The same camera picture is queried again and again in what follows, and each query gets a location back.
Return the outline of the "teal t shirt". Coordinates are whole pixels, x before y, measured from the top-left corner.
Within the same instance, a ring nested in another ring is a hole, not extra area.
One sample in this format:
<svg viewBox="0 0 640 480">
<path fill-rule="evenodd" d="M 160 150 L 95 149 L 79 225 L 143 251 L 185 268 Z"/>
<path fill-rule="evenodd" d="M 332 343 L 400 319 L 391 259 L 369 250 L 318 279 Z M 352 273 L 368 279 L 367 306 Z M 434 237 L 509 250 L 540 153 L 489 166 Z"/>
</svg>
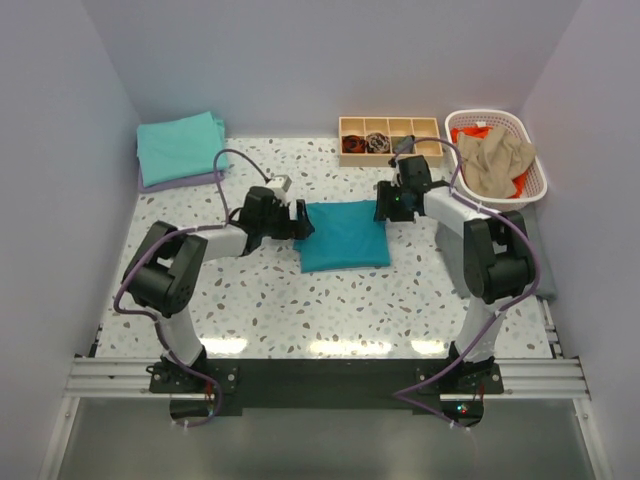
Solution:
<svg viewBox="0 0 640 480">
<path fill-rule="evenodd" d="M 293 246 L 301 272 L 390 266 L 386 225 L 374 220 L 375 209 L 374 200 L 308 204 L 315 231 Z"/>
</svg>

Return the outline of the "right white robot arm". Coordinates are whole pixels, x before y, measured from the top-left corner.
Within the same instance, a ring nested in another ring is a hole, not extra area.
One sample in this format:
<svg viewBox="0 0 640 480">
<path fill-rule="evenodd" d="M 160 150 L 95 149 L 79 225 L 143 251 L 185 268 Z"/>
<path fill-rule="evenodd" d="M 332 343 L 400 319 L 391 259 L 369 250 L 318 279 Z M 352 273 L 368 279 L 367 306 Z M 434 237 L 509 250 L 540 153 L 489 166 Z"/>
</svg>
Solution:
<svg viewBox="0 0 640 480">
<path fill-rule="evenodd" d="M 450 183 L 436 181 L 422 156 L 393 158 L 390 181 L 377 184 L 374 219 L 413 222 L 428 217 L 462 240 L 463 278 L 470 303 L 452 342 L 448 386 L 469 392 L 481 380 L 477 364 L 487 367 L 508 310 L 532 295 L 539 282 L 539 260 L 522 215 L 500 213 L 460 195 Z"/>
</svg>

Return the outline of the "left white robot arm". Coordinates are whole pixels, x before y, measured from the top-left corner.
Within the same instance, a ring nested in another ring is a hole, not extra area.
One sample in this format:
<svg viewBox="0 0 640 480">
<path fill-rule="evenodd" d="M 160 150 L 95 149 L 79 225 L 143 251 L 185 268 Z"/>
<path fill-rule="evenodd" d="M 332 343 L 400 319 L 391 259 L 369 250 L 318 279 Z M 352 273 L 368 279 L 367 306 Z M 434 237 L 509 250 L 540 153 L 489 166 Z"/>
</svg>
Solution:
<svg viewBox="0 0 640 480">
<path fill-rule="evenodd" d="M 151 320 L 164 357 L 175 365 L 171 378 L 183 391 L 196 392 L 207 380 L 207 354 L 189 309 L 202 265 L 246 257 L 265 238 L 305 240 L 315 232 L 306 202 L 296 200 L 291 213 L 286 193 L 278 182 L 253 186 L 241 207 L 222 202 L 222 224 L 178 228 L 157 221 L 125 269 L 113 309 Z"/>
</svg>

